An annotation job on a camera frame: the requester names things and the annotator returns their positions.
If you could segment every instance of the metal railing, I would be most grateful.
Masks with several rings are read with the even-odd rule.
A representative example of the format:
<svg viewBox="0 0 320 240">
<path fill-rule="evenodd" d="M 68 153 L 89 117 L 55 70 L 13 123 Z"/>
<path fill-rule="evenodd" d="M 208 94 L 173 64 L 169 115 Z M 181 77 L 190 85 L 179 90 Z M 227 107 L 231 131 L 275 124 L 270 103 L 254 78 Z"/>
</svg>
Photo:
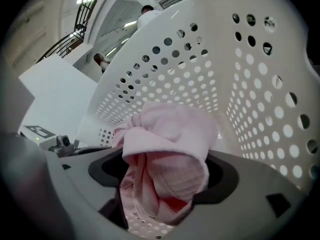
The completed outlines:
<svg viewBox="0 0 320 240">
<path fill-rule="evenodd" d="M 36 63 L 52 54 L 58 54 L 63 58 L 82 44 L 84 42 L 88 21 L 96 4 L 97 0 L 81 0 L 74 23 L 74 31 L 56 42 Z"/>
</svg>

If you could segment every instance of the dark hair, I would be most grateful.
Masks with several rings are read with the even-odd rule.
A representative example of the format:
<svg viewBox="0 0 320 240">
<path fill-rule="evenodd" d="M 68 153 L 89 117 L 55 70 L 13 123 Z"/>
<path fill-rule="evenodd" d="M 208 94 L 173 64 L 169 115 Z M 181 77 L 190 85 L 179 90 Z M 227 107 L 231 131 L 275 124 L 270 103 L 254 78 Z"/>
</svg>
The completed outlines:
<svg viewBox="0 0 320 240">
<path fill-rule="evenodd" d="M 94 56 L 93 56 L 93 59 L 96 63 L 98 63 L 100 65 L 100 62 L 101 62 L 101 54 L 100 53 L 96 53 Z"/>
<path fill-rule="evenodd" d="M 145 10 L 145 9 L 150 9 L 151 11 L 154 9 L 151 5 L 145 5 L 144 7 L 142 7 L 141 9 L 141 13 Z"/>
</svg>

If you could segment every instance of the pink towel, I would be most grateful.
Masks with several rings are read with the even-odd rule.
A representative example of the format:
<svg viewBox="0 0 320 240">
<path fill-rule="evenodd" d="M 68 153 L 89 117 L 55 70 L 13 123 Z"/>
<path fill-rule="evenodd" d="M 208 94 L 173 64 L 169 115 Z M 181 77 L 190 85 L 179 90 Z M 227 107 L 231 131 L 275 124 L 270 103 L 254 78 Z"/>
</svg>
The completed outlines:
<svg viewBox="0 0 320 240">
<path fill-rule="evenodd" d="M 146 102 L 140 114 L 114 130 L 129 168 L 120 185 L 126 213 L 178 223 L 193 196 L 208 184 L 205 160 L 218 137 L 213 117 L 198 108 Z"/>
</svg>

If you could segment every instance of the person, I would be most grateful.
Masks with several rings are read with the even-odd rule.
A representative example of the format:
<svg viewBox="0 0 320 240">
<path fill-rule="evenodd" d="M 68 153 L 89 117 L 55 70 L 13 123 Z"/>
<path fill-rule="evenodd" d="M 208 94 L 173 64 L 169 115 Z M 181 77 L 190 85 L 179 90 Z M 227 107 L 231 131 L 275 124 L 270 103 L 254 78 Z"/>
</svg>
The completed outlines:
<svg viewBox="0 0 320 240">
<path fill-rule="evenodd" d="M 145 5 L 141 9 L 141 16 L 138 19 L 138 29 L 149 23 L 152 19 L 161 13 L 160 10 L 155 10 L 151 5 Z"/>
<path fill-rule="evenodd" d="M 106 71 L 107 67 L 109 66 L 111 60 L 105 58 L 102 54 L 97 53 L 93 56 L 94 61 L 101 67 L 102 74 Z"/>
</svg>

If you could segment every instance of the white laundry basket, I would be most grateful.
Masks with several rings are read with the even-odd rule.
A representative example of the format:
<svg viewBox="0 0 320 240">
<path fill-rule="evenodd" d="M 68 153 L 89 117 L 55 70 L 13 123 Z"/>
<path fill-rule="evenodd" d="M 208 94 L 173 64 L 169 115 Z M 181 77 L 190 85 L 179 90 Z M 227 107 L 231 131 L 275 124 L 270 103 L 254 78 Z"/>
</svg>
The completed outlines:
<svg viewBox="0 0 320 240">
<path fill-rule="evenodd" d="M 102 76 L 79 128 L 111 146 L 146 101 L 207 110 L 223 150 L 266 163 L 308 193 L 319 171 L 320 81 L 289 0 L 185 0 L 139 29 Z"/>
</svg>

